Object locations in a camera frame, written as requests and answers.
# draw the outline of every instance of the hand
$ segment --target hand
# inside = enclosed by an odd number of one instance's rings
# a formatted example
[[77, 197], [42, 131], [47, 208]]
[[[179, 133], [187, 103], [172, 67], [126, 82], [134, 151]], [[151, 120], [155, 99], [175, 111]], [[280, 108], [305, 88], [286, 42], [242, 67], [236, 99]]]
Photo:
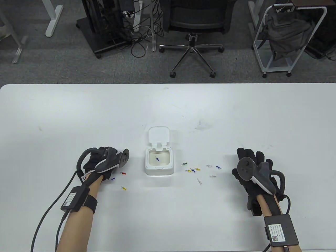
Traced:
[[[253, 150], [251, 149], [243, 149], [239, 148], [237, 149], [237, 154], [239, 160], [241, 160], [243, 157], [249, 157], [252, 158], [253, 161], [259, 165], [262, 162], [265, 162], [265, 156], [262, 152], [256, 152], [256, 155], [254, 155]], [[269, 169], [272, 170], [273, 167], [273, 161], [270, 159], [266, 159], [266, 162], [269, 163]], [[248, 196], [248, 210], [251, 210], [253, 215], [261, 216], [261, 208], [260, 205], [257, 201], [257, 195], [264, 195], [267, 194], [260, 186], [257, 184], [253, 183], [251, 180], [250, 181], [245, 181], [243, 180], [239, 174], [237, 169], [232, 170], [232, 175], [235, 176], [236, 179], [239, 180], [239, 183], [245, 188]], [[274, 184], [277, 192], [275, 193], [275, 196], [277, 197], [278, 201], [282, 201], [285, 197], [283, 196], [282, 193], [280, 193], [280, 189], [277, 185], [277, 181], [275, 180], [274, 177], [270, 178], [271, 182]]]
[[[98, 150], [101, 150], [102, 152], [106, 149], [107, 147], [100, 147]], [[90, 159], [89, 161], [83, 166], [83, 168], [85, 169], [85, 173], [91, 171], [91, 170], [94, 170], [96, 165], [103, 161], [104, 159], [106, 159], [106, 157], [103, 157], [102, 155], [98, 154], [98, 153], [91, 153], [90, 154]], [[103, 172], [102, 175], [103, 175], [103, 181], [105, 179], [109, 179], [111, 177], [111, 174], [112, 174], [112, 169], [111, 170], [108, 170], [106, 172]]]

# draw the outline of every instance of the black wrist strap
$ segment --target black wrist strap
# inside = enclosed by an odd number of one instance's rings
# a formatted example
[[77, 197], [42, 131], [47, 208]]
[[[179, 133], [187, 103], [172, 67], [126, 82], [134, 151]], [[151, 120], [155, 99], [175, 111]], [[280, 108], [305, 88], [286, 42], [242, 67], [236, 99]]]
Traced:
[[83, 207], [90, 208], [94, 213], [96, 211], [97, 203], [98, 203], [98, 201], [96, 200], [96, 198], [88, 194], [88, 196], [87, 196], [87, 198], [86, 198], [86, 200], [83, 204]]

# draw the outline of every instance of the forearm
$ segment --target forearm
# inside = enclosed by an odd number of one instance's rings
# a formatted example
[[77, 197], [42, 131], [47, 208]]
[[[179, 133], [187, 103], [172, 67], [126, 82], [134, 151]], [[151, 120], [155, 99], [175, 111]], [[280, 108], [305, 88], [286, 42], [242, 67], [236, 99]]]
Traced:
[[[279, 206], [279, 203], [278, 203], [277, 198], [275, 196], [274, 196], [274, 199], [275, 199], [277, 205]], [[270, 209], [269, 209], [269, 207], [268, 207], [268, 205], [267, 205], [264, 197], [262, 195], [258, 195], [257, 196], [257, 201], [258, 201], [258, 203], [260, 205], [260, 208], [261, 208], [263, 216], [264, 217], [265, 216], [271, 216], [272, 213], [271, 213], [271, 211], [270, 211]], [[290, 252], [302, 252], [299, 245], [288, 246], [288, 248], [289, 248]], [[284, 249], [283, 249], [283, 247], [272, 247], [272, 252], [284, 252]]]
[[[100, 176], [89, 188], [89, 194], [97, 198], [100, 183], [103, 176]], [[86, 252], [87, 244], [91, 233], [93, 211], [88, 207], [81, 207], [78, 212], [70, 213], [57, 252]]]

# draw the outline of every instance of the vr controller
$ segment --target vr controller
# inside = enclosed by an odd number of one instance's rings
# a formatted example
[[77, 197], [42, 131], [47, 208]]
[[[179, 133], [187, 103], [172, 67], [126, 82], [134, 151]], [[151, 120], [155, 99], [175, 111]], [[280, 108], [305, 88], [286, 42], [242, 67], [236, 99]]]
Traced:
[[279, 171], [270, 170], [267, 162], [262, 162], [257, 166], [252, 158], [244, 157], [238, 162], [237, 171], [243, 180], [252, 180], [271, 195], [274, 195], [277, 190], [270, 180], [270, 176], [276, 175], [280, 178], [280, 193], [283, 194], [285, 192], [285, 176]]
[[[88, 154], [99, 154], [102, 160], [95, 166], [95, 168], [88, 173], [84, 174], [84, 172], [81, 169], [82, 162], [84, 158]], [[106, 171], [109, 171], [114, 168], [118, 167], [123, 167], [129, 159], [129, 150], [128, 149], [123, 149], [118, 151], [115, 148], [112, 147], [106, 147], [106, 148], [90, 148], [87, 149], [82, 153], [82, 155], [79, 157], [78, 162], [77, 162], [77, 175], [80, 179], [80, 181], [83, 183], [83, 180], [85, 177], [91, 173], [91, 172], [96, 172], [96, 173], [104, 173]]]

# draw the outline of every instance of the box lid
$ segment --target box lid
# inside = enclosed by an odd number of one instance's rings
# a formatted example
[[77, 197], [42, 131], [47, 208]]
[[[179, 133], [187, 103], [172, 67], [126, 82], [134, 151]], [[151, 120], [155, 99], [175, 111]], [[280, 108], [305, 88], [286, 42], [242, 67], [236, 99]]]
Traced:
[[168, 127], [151, 127], [149, 129], [149, 142], [152, 146], [157, 146], [160, 143], [166, 146], [169, 142], [169, 128]]

